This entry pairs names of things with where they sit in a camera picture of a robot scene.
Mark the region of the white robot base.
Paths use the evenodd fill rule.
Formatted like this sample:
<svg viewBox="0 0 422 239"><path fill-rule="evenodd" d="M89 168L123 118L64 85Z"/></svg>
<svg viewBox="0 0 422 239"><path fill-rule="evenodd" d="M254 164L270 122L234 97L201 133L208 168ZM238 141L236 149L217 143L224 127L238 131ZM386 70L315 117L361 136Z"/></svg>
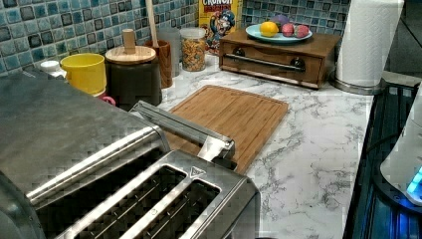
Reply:
<svg viewBox="0 0 422 239"><path fill-rule="evenodd" d="M380 164L386 181L414 205L421 205L422 96L418 91L393 149Z"/></svg>

